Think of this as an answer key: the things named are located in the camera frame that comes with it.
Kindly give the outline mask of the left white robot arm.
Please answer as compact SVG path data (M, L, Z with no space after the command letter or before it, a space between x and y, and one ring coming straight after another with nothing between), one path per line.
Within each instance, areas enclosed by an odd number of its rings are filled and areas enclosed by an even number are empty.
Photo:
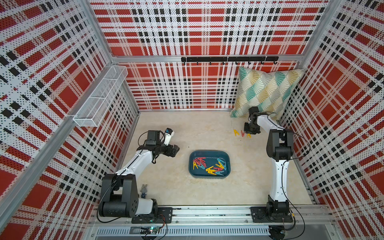
M114 174L104 176L98 216L157 218L159 215L157 201L140 198L137 179L149 164L156 162L159 155L173 158L179 150L177 145L139 146L134 157L125 167Z

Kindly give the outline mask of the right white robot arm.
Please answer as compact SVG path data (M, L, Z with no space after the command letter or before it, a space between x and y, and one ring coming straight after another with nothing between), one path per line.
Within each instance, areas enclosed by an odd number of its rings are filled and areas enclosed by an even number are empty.
M250 114L244 126L245 132L256 135L261 129L268 133L266 152L273 160L273 184L268 196L267 211L270 214L288 214L290 201L287 173L294 155L294 133L275 123L266 113Z

